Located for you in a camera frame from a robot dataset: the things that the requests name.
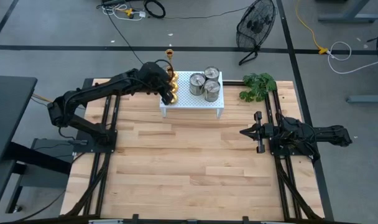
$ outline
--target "fan stand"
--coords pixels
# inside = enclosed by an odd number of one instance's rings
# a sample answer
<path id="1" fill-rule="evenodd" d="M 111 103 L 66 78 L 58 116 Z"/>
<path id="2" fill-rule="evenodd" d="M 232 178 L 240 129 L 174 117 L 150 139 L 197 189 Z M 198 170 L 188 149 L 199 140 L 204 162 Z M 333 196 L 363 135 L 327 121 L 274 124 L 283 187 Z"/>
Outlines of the fan stand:
<path id="1" fill-rule="evenodd" d="M 251 61 L 251 60 L 254 60 L 254 59 L 256 59 L 257 58 L 257 56 L 258 56 L 258 51 L 259 51 L 259 47 L 257 46 L 257 47 L 255 47 L 249 54 L 247 54 L 240 62 L 239 62 L 239 66 L 240 65 L 242 65 L 242 64 L 244 64 L 244 63 L 246 63 L 246 62 L 249 62 L 249 61 Z M 248 57 L 250 57 L 250 55 L 252 54 L 252 53 L 254 53 L 254 57 L 252 57 L 252 58 L 249 58 L 249 59 L 247 59 Z"/>

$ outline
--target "black desk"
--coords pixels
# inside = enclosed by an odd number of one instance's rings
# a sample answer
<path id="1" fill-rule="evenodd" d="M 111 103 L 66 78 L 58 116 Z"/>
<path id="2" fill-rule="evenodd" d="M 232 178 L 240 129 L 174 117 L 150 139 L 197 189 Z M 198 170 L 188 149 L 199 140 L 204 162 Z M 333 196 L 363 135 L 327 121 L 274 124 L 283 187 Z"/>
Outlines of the black desk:
<path id="1" fill-rule="evenodd" d="M 21 121 L 36 78 L 0 76 L 0 160 Z"/>
<path id="2" fill-rule="evenodd" d="M 0 76 L 0 199 L 12 173 L 23 174 L 22 161 L 59 173 L 70 173 L 70 161 L 11 142 L 33 94 L 36 78 Z"/>

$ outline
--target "gold object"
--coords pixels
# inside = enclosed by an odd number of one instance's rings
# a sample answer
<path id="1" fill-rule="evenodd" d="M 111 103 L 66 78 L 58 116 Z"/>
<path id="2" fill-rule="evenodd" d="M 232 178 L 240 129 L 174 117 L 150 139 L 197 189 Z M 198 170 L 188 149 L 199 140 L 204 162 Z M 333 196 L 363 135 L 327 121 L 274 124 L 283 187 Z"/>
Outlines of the gold object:
<path id="1" fill-rule="evenodd" d="M 179 78 L 178 73 L 174 71 L 174 75 L 173 75 L 173 77 L 171 79 L 171 82 L 176 82 L 178 80 L 178 78 Z"/>
<path id="2" fill-rule="evenodd" d="M 171 92 L 176 93 L 178 91 L 178 84 L 172 82 L 172 83 L 170 83 L 170 85 L 172 86 Z"/>
<path id="3" fill-rule="evenodd" d="M 174 103 L 176 103 L 178 101 L 178 97 L 177 97 L 177 95 L 175 93 L 172 93 L 172 96 L 173 96 L 173 98 L 171 100 L 171 104 L 174 104 Z"/>
<path id="4" fill-rule="evenodd" d="M 172 60 L 172 56 L 174 55 L 174 51 L 171 49 L 168 49 L 165 51 L 165 54 L 167 55 L 167 58 L 170 60 L 170 63 L 172 64 L 171 60 Z"/>
<path id="5" fill-rule="evenodd" d="M 165 71 L 166 71 L 167 74 L 170 76 L 170 78 L 173 77 L 173 73 L 172 73 L 173 69 L 172 69 L 171 66 L 167 66 L 167 68 L 165 69 Z"/>

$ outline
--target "white pegboard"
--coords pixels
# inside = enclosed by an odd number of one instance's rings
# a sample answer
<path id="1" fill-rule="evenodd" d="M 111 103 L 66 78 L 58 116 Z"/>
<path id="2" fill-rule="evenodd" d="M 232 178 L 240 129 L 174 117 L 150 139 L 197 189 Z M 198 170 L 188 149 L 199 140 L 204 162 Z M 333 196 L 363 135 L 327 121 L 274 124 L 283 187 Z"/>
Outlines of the white pegboard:
<path id="1" fill-rule="evenodd" d="M 177 72 L 179 75 L 178 84 L 178 101 L 174 105 L 164 105 L 160 99 L 160 109 L 161 108 L 187 108 L 187 109 L 223 109 L 224 108 L 224 89 L 222 85 L 222 72 L 219 72 L 219 84 L 221 84 L 221 89 L 219 90 L 218 99 L 214 102 L 208 102 L 204 99 L 204 95 L 195 96 L 189 91 L 190 83 L 189 79 L 193 73 L 203 73 L 203 72 Z"/>

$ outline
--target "black fan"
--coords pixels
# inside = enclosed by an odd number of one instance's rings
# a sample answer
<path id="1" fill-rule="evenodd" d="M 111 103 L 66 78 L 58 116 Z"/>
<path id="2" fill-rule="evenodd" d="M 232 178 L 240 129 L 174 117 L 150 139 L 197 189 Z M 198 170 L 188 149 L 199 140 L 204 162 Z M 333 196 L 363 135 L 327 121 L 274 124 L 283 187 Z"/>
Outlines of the black fan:
<path id="1" fill-rule="evenodd" d="M 276 8 L 272 0 L 256 0 L 244 13 L 236 27 L 236 43 L 244 52 L 250 52 L 239 65 L 255 59 L 261 44 L 275 23 Z"/>

